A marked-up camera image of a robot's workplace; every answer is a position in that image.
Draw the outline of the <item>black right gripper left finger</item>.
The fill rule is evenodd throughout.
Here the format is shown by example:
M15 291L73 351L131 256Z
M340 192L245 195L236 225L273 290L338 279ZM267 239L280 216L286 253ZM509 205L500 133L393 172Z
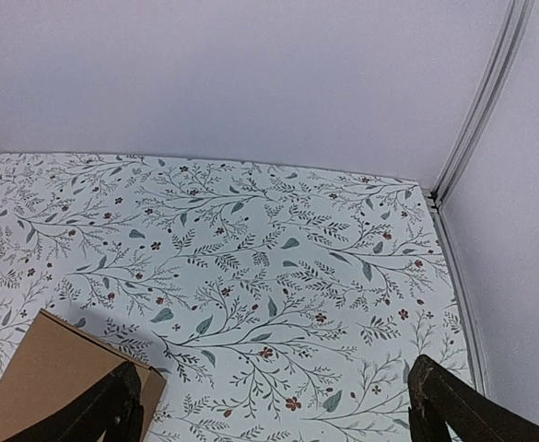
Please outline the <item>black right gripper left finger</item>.
M123 362L64 408L15 434L16 441L139 441L144 407L135 365Z

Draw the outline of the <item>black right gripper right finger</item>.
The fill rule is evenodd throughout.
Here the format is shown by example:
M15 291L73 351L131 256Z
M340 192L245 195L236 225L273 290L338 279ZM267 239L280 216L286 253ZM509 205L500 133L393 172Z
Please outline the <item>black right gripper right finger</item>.
M499 406L427 355L408 374L413 441L539 441L539 425Z

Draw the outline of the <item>brown cardboard paper box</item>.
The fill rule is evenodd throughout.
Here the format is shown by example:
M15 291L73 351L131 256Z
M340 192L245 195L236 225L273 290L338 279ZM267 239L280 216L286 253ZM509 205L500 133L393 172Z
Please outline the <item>brown cardboard paper box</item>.
M64 408L123 362L135 365L144 407L141 440L165 388L164 377L141 362L42 309L0 364L0 441Z

